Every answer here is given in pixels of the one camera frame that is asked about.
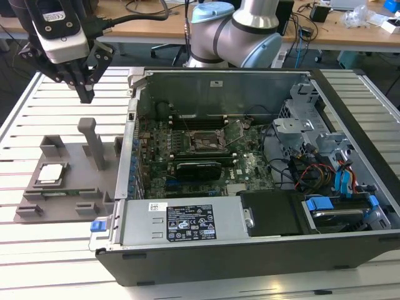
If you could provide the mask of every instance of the power supply label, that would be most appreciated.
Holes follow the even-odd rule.
[[[216,238],[212,205],[167,207],[168,241],[201,241]]]

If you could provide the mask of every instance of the power connector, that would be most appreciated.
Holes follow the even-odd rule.
[[[310,27],[304,27],[304,26],[301,26],[300,28],[299,28],[299,32],[301,33],[301,36],[302,37],[304,37],[304,38],[308,38],[308,39],[311,39],[311,37],[313,36],[313,33],[314,33],[314,29],[313,28],[310,28]]]

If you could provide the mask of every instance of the motherboard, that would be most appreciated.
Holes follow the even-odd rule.
[[[265,126],[230,117],[141,118],[144,198],[235,196],[242,190],[274,188],[261,154]]]

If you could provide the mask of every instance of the sticker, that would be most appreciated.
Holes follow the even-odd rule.
[[[56,196],[67,196],[65,192],[44,192],[43,197],[56,197]]]
[[[166,211],[168,241],[201,241],[217,238],[212,205],[171,206],[167,207]]]
[[[167,202],[150,202],[149,211],[166,211],[168,203]]]
[[[224,86],[224,82],[220,80],[210,81],[210,88],[221,88]]]
[[[49,12],[48,14],[43,14],[43,18],[47,22],[61,21],[65,19],[65,12],[64,11]]]

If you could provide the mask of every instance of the wire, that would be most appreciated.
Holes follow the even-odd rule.
[[[153,14],[130,14],[128,16],[118,17],[116,19],[109,20],[110,27],[114,27],[115,25],[134,21],[134,20],[153,20],[153,21],[165,21],[169,17],[169,9],[165,2],[165,0],[160,0],[163,8],[164,15],[163,16],[155,16]]]
[[[303,11],[305,11],[307,8],[311,9],[315,6],[316,2],[310,2],[310,3],[305,3],[303,5],[300,5],[299,8],[297,9],[298,13],[302,13]]]
[[[286,174],[285,172],[279,170],[277,167],[273,166],[273,165],[271,164],[273,161],[286,161],[286,160],[283,159],[283,158],[274,158],[274,159],[272,159],[272,160],[270,160],[270,161],[267,161],[267,164],[271,167],[272,170],[278,172],[281,176],[285,176],[285,177],[289,178],[292,182],[294,182],[294,179],[293,179],[292,176]]]
[[[136,2],[136,0],[133,0],[133,1],[128,2],[128,3],[125,5],[125,9],[126,9],[127,11],[129,11],[130,13],[134,13],[134,14],[151,14],[151,15],[155,15],[155,14],[161,14],[161,13],[163,13],[163,12],[165,11],[165,9],[163,9],[162,11],[156,11],[156,12],[148,12],[148,13],[140,12],[140,11],[137,11],[136,9],[131,9],[131,8],[129,7],[132,3],[137,3],[137,2]],[[182,3],[182,4],[179,4],[179,5],[175,5],[175,6],[173,6],[173,7],[169,7],[169,8],[168,8],[169,14],[178,14],[178,12],[173,12],[173,9],[179,8],[179,7],[184,6],[184,5],[185,5],[185,4]]]
[[[309,17],[307,17],[307,16],[305,16],[305,15],[303,15],[303,14],[299,14],[299,13],[297,13],[297,12],[292,12],[292,14],[293,15],[295,15],[295,16],[302,16],[303,18],[305,18],[307,21],[309,21],[310,23],[312,23],[313,25],[314,25],[314,27],[315,27],[315,36],[314,37],[310,37],[310,39],[303,39],[302,38],[302,40],[303,41],[306,41],[306,42],[312,42],[313,40],[315,40],[316,38],[317,38],[317,36],[318,36],[318,32],[319,32],[319,29],[318,29],[318,26],[317,26],[317,24],[313,21],[313,20],[311,20]]]
[[[184,33],[185,33],[185,44],[186,44],[186,54],[187,60],[190,59],[191,56],[191,48],[190,48],[190,23],[189,23],[189,0],[185,0],[185,25],[184,25]]]
[[[389,61],[387,61],[386,59],[384,59],[383,57],[382,57],[382,53],[378,53],[377,54],[377,56],[378,56],[378,58],[380,59],[380,60],[382,60],[382,61],[384,61],[386,64],[388,64],[389,66],[392,66],[392,67],[400,67],[400,65],[397,65],[397,64],[392,64],[391,62],[389,62]]]
[[[9,68],[9,69],[12,70],[14,73],[16,73],[17,75],[21,76],[22,78],[24,78],[24,79],[26,79],[26,80],[31,80],[30,77],[25,77],[24,75],[22,75],[21,73],[19,73],[17,70],[20,70],[21,72],[26,73],[28,76],[31,76],[27,71],[22,70],[22,69],[19,69],[18,67],[11,67],[11,66],[8,64],[6,58],[5,58],[3,55],[1,56],[1,58],[2,58],[2,60],[4,61],[4,63],[6,64],[7,68]]]
[[[308,42],[307,45],[306,45],[306,51],[304,52],[304,55],[302,56],[301,62],[299,63],[299,68],[300,68],[301,64],[302,64],[303,61],[304,61],[304,58],[306,57],[306,55],[307,55],[307,53],[308,53],[308,46],[309,46],[309,45],[310,45],[310,43]]]
[[[296,59],[296,64],[294,65],[294,68],[297,69],[298,64],[299,64],[299,58],[300,58],[300,53],[301,53],[301,43],[303,41],[303,34],[300,31],[300,51],[297,54],[297,59]]]
[[[295,38],[294,38],[294,41],[293,41],[293,43],[292,43],[292,46],[290,47],[290,50],[289,50],[289,51],[287,52],[287,54],[286,54],[285,60],[290,56],[290,53],[292,52],[292,49],[293,49],[293,47],[294,47],[294,44],[295,44],[296,41],[298,40],[298,32],[299,32],[299,29],[298,29],[298,26],[299,26],[299,17],[297,17],[296,15],[294,15],[294,14],[292,13],[292,14],[291,14],[291,18],[290,18],[289,20],[292,21],[293,24],[294,24]]]
[[[266,108],[262,104],[255,104],[255,105],[251,106],[249,109],[245,110],[245,112],[243,114],[246,117],[249,117],[250,110],[252,110],[253,108],[263,108],[267,113],[274,115],[268,108]]]
[[[385,96],[389,95],[391,89],[394,87],[394,85],[399,81],[400,75],[392,82],[392,84],[389,86],[389,89],[385,92]]]
[[[282,170],[282,173],[281,173],[281,182],[275,182],[275,184],[279,184],[279,183],[281,184],[281,185],[279,186],[280,189],[282,188],[282,185],[283,185],[283,184],[287,184],[287,183],[293,184],[293,182],[283,182],[283,173],[284,173],[285,171],[289,171],[289,168],[287,167],[287,168],[285,168],[285,169]]]
[[[10,34],[10,32],[7,31],[6,28],[4,28],[3,25],[0,24],[0,27],[2,28],[2,30],[4,30],[4,32],[5,32],[6,34],[9,35],[9,37],[10,37],[15,43],[17,43],[17,44],[19,45],[19,47],[22,48],[21,44],[18,43],[18,41]]]

